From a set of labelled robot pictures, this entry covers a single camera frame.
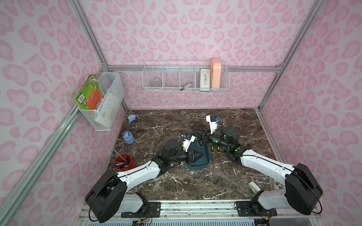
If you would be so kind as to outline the teal plastic storage box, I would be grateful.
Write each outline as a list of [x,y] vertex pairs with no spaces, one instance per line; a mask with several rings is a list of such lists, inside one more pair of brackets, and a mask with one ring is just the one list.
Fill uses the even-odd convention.
[[[190,146],[189,146],[189,150],[193,150],[193,151],[196,151],[195,152],[195,155],[197,155],[197,156],[199,156],[200,154],[203,154],[203,156],[204,156],[204,154],[205,153],[209,153],[210,154],[210,152],[209,152],[209,150],[208,150],[208,147],[207,147],[207,145],[203,145],[204,146],[204,148],[203,149],[201,149],[200,148],[200,139],[195,139],[195,141],[193,142],[193,143],[191,143],[190,144]],[[193,164],[187,164],[186,163],[186,166],[189,168],[189,169],[203,169],[203,168],[206,168],[207,166],[208,166],[209,164],[195,164],[195,162],[193,163]]]

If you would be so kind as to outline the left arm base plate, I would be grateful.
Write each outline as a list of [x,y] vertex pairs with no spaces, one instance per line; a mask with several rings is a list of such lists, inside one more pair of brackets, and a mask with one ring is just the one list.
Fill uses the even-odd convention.
[[159,218],[161,211],[161,202],[147,202],[144,203],[141,208],[133,212],[123,212],[121,218],[147,218],[151,216],[152,218]]

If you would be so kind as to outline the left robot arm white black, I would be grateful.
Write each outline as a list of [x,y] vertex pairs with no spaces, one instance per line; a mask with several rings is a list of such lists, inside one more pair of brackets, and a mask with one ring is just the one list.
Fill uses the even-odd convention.
[[104,223],[120,213],[123,217],[138,218],[144,223],[158,214],[159,207],[149,202],[142,194],[128,192],[138,185],[156,179],[171,169],[174,163],[193,164],[204,156],[209,156],[207,144],[192,138],[183,143],[171,139],[165,143],[162,151],[147,163],[131,170],[115,172],[107,170],[96,182],[85,201],[89,214],[94,214],[92,222]]

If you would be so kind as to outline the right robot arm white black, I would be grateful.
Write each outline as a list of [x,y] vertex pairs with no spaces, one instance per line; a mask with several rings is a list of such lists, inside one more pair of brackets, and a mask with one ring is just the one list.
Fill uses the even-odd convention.
[[278,162],[242,146],[239,133],[232,126],[225,127],[221,134],[214,129],[207,130],[201,139],[225,154],[231,162],[257,170],[282,185],[279,190],[258,191],[250,201],[252,209],[292,208],[310,215],[320,204],[323,190],[306,165]]

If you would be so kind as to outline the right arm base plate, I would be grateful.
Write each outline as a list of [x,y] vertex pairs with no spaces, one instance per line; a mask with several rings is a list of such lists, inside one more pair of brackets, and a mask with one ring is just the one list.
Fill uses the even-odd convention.
[[239,217],[276,217],[278,215],[275,208],[266,210],[258,202],[236,201],[234,208],[237,209]]

